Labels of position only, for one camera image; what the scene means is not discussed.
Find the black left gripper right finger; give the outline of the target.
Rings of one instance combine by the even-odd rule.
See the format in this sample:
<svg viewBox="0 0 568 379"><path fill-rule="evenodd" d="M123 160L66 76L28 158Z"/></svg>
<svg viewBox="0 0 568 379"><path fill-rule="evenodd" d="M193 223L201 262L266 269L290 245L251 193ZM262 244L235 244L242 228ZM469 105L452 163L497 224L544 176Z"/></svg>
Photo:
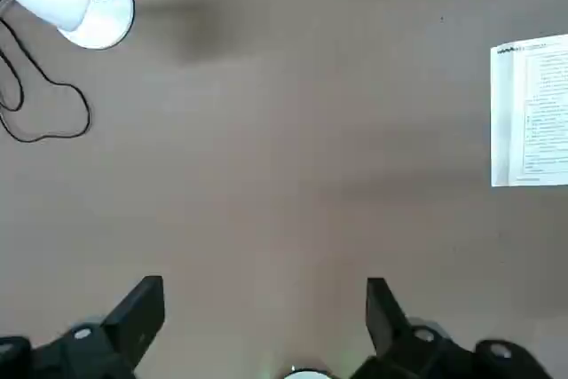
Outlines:
<svg viewBox="0 0 568 379"><path fill-rule="evenodd" d="M427 325L413 325L383 278L369 278L366 326L375 354L356 378L549 378L525 347L485 339L470 351Z"/></svg>

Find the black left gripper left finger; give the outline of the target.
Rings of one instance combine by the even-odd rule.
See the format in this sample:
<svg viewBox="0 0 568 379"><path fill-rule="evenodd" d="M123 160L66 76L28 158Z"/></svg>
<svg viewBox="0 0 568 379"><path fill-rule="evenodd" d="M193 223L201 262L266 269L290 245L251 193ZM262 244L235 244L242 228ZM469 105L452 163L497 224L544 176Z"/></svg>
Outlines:
<svg viewBox="0 0 568 379"><path fill-rule="evenodd" d="M3 378L134 378L165 321L163 277L144 277L99 322L71 327L50 343L1 338Z"/></svg>

